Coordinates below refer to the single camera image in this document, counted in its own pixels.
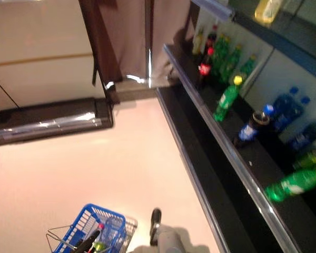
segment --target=shopping basket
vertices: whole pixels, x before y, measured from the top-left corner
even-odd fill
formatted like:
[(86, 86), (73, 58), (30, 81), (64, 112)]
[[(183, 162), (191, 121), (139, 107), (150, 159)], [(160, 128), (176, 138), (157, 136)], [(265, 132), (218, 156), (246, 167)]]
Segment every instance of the shopping basket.
[[(70, 253), (79, 241), (87, 239), (96, 229), (104, 227), (96, 241), (101, 242), (105, 253), (125, 253), (136, 230), (137, 221), (125, 218), (123, 215), (96, 206), (87, 204), (78, 214), (75, 221), (64, 227), (52, 228), (46, 234), (47, 241), (52, 253)], [(54, 232), (57, 229), (69, 227), (63, 238)], [(60, 243), (55, 250), (52, 249), (49, 238)]]

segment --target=white floor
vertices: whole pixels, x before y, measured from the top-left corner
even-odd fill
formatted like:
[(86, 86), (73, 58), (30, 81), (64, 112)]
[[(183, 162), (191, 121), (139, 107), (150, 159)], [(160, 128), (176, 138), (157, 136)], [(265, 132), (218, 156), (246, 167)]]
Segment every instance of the white floor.
[(114, 114), (110, 130), (0, 147), (0, 253), (50, 252), (47, 229), (87, 203), (138, 221), (128, 251), (149, 245), (159, 207), (162, 223), (188, 231), (188, 252), (219, 252), (158, 100)]

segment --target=black shelf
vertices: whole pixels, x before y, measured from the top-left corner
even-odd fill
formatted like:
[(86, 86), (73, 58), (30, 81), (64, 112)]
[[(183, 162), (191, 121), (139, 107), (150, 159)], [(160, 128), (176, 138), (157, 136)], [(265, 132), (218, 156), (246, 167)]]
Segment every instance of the black shelf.
[[(229, 115), (222, 123), (215, 122), (212, 111), (216, 108), (223, 88), (218, 89), (218, 85), (206, 86), (198, 92), (193, 85), (198, 77), (198, 69), (188, 55), (177, 45), (167, 45), (165, 50), (178, 71), (185, 90), (250, 193), (282, 250), (316, 252), (316, 216), (302, 197), (296, 196), (273, 205), (262, 192), (265, 186), (280, 180), (286, 172), (259, 141), (240, 150), (233, 146), (232, 138), (246, 121), (245, 115), (238, 114), (241, 108), (229, 111)], [(246, 105), (241, 98), (237, 103)]]
[[(215, 0), (193, 2), (215, 16), (222, 13), (223, 6), (216, 7), (218, 3)], [(227, 12), (235, 10), (233, 22), (245, 27), (316, 76), (316, 25), (282, 11), (279, 11), (271, 25), (261, 24), (254, 18), (258, 3), (259, 0), (230, 0), (230, 7), (225, 8)]]

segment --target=blue shopping basket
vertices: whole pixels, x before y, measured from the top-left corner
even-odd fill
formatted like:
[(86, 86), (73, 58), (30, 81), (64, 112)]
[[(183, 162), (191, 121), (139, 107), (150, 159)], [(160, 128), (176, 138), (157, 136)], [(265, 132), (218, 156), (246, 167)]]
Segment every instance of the blue shopping basket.
[[(68, 226), (69, 230), (62, 239), (52, 232), (52, 230), (59, 228), (48, 230), (46, 236), (52, 253), (70, 253), (75, 249), (75, 245), (78, 241), (87, 239), (96, 229), (100, 228), (101, 225), (104, 226), (104, 229), (96, 241), (102, 242), (106, 246), (104, 252), (119, 253), (127, 238), (128, 224), (126, 223), (125, 217), (119, 213), (93, 204), (87, 204), (83, 207), (75, 221)], [(54, 251), (52, 250), (48, 237), (60, 241), (60, 244)]]

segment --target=drink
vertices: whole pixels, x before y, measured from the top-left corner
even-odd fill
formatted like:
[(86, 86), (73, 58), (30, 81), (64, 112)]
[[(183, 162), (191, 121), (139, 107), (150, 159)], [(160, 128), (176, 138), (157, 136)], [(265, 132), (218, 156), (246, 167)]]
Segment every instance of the drink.
[(287, 145), (294, 151), (298, 151), (316, 140), (316, 122), (310, 123), (302, 132), (295, 135)]
[(219, 69), (228, 55), (230, 40), (231, 39), (229, 37), (224, 36), (222, 42), (219, 43), (218, 41), (218, 46), (215, 45), (216, 47), (212, 57), (213, 65), (211, 70), (213, 75), (219, 75)]
[(279, 183), (272, 184), (265, 189), (267, 197), (276, 202), (285, 198), (301, 194), (316, 186), (316, 167), (312, 170), (300, 170), (285, 178)]
[(214, 50), (212, 47), (209, 47), (207, 55), (204, 57), (202, 63), (199, 66), (199, 78), (196, 83), (196, 88), (199, 90), (205, 85), (205, 79), (210, 74), (210, 70), (212, 67), (212, 58)]
[(254, 69), (255, 59), (256, 59), (256, 56), (252, 54), (251, 57), (249, 57), (249, 59), (245, 62), (245, 64), (241, 66), (240, 71), (237, 74), (242, 77), (241, 85), (244, 84), (248, 76), (252, 73)]
[(273, 103), (275, 110), (273, 118), (277, 118), (278, 115), (290, 108), (294, 101), (293, 97), (298, 93), (298, 91), (299, 88), (293, 86), (290, 88), (289, 94), (282, 94), (276, 98), (275, 102)]
[(201, 43), (202, 43), (202, 34), (204, 32), (203, 28), (199, 29), (199, 32), (197, 34), (197, 36), (195, 37), (194, 41), (193, 41), (193, 49), (192, 49), (192, 54), (193, 55), (198, 55), (200, 54), (200, 47), (201, 47)]
[(262, 23), (272, 23), (281, 7), (283, 0), (260, 0), (255, 19)]
[[(310, 102), (310, 98), (305, 96), (301, 99), (302, 105), (307, 105)], [(273, 126), (276, 132), (282, 132), (290, 123), (301, 116), (304, 113), (303, 106), (295, 101), (292, 101), (291, 107), (283, 111), (274, 120)]]
[(205, 50), (204, 50), (204, 57), (206, 57), (207, 52), (210, 47), (214, 47), (214, 42), (216, 40), (216, 30), (218, 27), (216, 25), (213, 25), (213, 30), (210, 32), (210, 34), (207, 36), (207, 41), (205, 44)]
[(316, 166), (316, 148), (299, 156), (293, 163), (295, 170), (311, 169), (314, 166)]
[(233, 53), (227, 58), (227, 60), (220, 67), (220, 79), (221, 83), (227, 83), (230, 75), (234, 71), (236, 65), (239, 63), (241, 54), (241, 45), (237, 45)]
[(233, 104), (236, 97), (239, 95), (239, 86), (242, 83), (242, 78), (240, 76), (236, 76), (234, 78), (234, 85), (230, 85), (222, 94), (219, 105), (213, 114), (213, 117), (216, 121), (223, 121), (225, 118), (227, 111)]
[(252, 142), (259, 130), (268, 125), (270, 115), (274, 112), (273, 106), (266, 104), (263, 111), (256, 111), (252, 114), (249, 122), (241, 129), (238, 136), (233, 139), (233, 144), (237, 148), (243, 147)]

